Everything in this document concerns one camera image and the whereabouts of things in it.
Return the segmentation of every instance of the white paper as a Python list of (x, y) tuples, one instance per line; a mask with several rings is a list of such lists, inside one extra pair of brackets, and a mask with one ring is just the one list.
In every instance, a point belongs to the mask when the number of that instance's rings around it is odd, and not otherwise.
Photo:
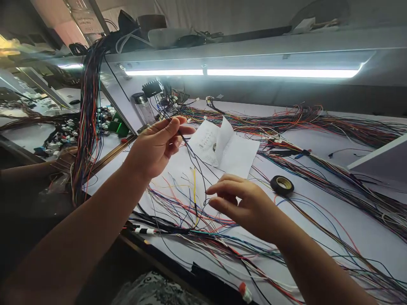
[(216, 143), (219, 127), (204, 120), (197, 131), (188, 141), (193, 152), (205, 163), (212, 166), (218, 166), (219, 162), (213, 151), (213, 144)]
[(245, 179), (260, 146), (259, 141), (236, 135), (225, 117), (220, 128), (204, 120), (188, 143), (202, 161)]
[(219, 164), (220, 161), (222, 160), (223, 151), (232, 136), (233, 136), (233, 127), (232, 125), (230, 125), (228, 120), (225, 117), (223, 117), (222, 125), (220, 126), (216, 137), (215, 155)]

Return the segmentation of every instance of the black electrical tape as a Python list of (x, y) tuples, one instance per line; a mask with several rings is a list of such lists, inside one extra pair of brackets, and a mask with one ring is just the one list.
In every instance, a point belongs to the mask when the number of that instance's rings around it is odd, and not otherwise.
[(294, 191), (294, 184), (283, 176), (274, 176), (270, 180), (270, 185), (277, 195), (287, 196)]

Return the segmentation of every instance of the right hand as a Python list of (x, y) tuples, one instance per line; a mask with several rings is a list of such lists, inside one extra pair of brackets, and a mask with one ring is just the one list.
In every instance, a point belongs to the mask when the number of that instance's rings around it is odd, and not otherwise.
[(256, 237), (277, 244), (283, 223), (289, 219), (256, 184), (231, 174), (206, 190), (217, 194), (209, 205), (225, 214)]

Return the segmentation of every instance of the finger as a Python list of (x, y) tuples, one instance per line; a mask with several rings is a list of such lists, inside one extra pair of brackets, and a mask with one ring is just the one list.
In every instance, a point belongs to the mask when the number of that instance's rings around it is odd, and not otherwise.
[(224, 181), (224, 180), (231, 180), (231, 181), (236, 181), (236, 182), (245, 182), (245, 179), (232, 175), (232, 174), (223, 174), (222, 177), (220, 177), (218, 182)]
[(77, 146), (71, 146), (71, 147), (67, 148), (67, 151), (69, 151), (70, 153), (72, 153), (71, 150), (78, 150), (78, 147)]
[(176, 147), (179, 147), (179, 145), (181, 145), (182, 142), (182, 137), (181, 136), (173, 136), (168, 143), (170, 144), (174, 144)]
[(230, 195), (237, 196), (241, 199), (245, 196), (245, 190), (243, 188), (244, 184), (236, 181), (224, 180), (212, 185), (206, 190), (208, 195), (213, 195), (215, 193), (228, 193)]
[(77, 152), (78, 152), (78, 148), (77, 148), (77, 147), (75, 147), (75, 149), (68, 150), (68, 153), (69, 153), (70, 155), (76, 155)]
[(196, 129), (192, 126), (180, 126), (179, 127), (179, 132), (182, 135), (187, 135), (187, 134), (193, 134), (195, 133)]
[(170, 123), (167, 126), (165, 126), (163, 129), (157, 132), (155, 138), (159, 142), (165, 143), (178, 132), (178, 129), (179, 129), (179, 120), (174, 117), (171, 119)]
[(230, 195), (228, 193), (224, 193), (224, 194), (218, 194), (217, 195), (220, 198), (223, 198), (224, 200), (229, 201), (230, 203), (237, 205), (237, 199), (236, 196)]
[(187, 118), (186, 117), (184, 117), (184, 116), (175, 116), (178, 120), (179, 120), (179, 123), (182, 125), (182, 124), (185, 124), (186, 122), (187, 122)]
[[(183, 117), (183, 116), (173, 116), (171, 119), (173, 119), (173, 118), (177, 118), (180, 125), (185, 124), (187, 122), (187, 118)], [(151, 125), (150, 129), (153, 129), (157, 133), (160, 130), (164, 129), (169, 123), (170, 123), (170, 120), (163, 119), (163, 120)]]
[(179, 151), (179, 147), (175, 146), (174, 144), (170, 145), (165, 152), (165, 155), (169, 158), (172, 155), (176, 154)]
[(237, 205), (234, 205), (223, 198), (213, 197), (209, 200), (209, 205), (235, 222), (239, 222), (243, 217), (242, 208), (239, 208)]

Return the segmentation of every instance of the fluorescent light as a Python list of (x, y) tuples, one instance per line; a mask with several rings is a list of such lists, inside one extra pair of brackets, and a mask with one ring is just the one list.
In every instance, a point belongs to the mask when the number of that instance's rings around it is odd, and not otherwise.
[(352, 78), (358, 70), (314, 69), (208, 69), (208, 75), (218, 76), (271, 76), (292, 78)]
[(155, 75), (203, 75), (201, 69), (197, 70), (140, 70), (126, 71), (130, 76), (155, 76)]
[(59, 68), (61, 69), (79, 69), (82, 68), (82, 64), (68, 64), (68, 65), (58, 65)]

